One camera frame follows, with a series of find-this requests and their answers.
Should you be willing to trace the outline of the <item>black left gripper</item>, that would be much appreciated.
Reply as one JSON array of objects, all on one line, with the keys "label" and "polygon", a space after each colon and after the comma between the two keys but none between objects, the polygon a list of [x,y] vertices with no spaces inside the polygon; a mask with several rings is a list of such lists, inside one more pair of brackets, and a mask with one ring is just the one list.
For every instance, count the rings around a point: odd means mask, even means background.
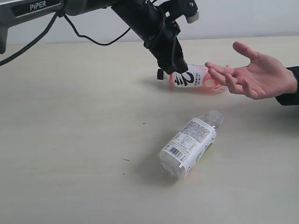
[{"label": "black left gripper", "polygon": [[166,21],[161,9],[149,0],[121,0],[112,10],[144,41],[144,47],[167,74],[186,72],[188,65],[178,42],[178,27]]}]

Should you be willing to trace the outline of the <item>black sleeved forearm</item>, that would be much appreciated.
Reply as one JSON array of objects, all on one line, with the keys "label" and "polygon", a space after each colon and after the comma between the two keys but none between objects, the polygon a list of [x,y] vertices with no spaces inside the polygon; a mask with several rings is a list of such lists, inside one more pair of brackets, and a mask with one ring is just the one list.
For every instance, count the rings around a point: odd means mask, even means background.
[{"label": "black sleeved forearm", "polygon": [[299,105],[299,67],[287,67],[283,75],[284,87],[276,100],[284,106]]}]

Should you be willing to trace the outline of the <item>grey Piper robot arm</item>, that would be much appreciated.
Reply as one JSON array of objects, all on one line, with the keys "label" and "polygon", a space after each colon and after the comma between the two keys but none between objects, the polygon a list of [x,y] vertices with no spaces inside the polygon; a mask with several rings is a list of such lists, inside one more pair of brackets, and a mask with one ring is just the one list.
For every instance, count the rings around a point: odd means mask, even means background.
[{"label": "grey Piper robot arm", "polygon": [[157,6],[150,0],[2,0],[0,2],[0,52],[4,54],[10,27],[53,13],[46,29],[32,42],[10,57],[7,64],[23,54],[52,27],[56,18],[77,16],[98,9],[111,8],[144,42],[156,58],[159,68],[168,74],[188,70],[178,41],[180,27],[176,19],[184,16],[188,23],[197,20],[198,8],[194,1],[168,0]]}]

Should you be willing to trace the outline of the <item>person's open hand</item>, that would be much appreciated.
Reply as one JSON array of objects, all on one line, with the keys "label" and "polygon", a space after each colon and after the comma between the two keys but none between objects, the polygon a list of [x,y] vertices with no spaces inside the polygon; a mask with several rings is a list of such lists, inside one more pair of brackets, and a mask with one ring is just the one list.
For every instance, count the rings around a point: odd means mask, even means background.
[{"label": "person's open hand", "polygon": [[208,73],[229,92],[253,100],[275,98],[284,87],[286,67],[276,58],[253,50],[242,42],[234,42],[233,49],[248,58],[250,63],[241,67],[222,67],[206,62]]}]

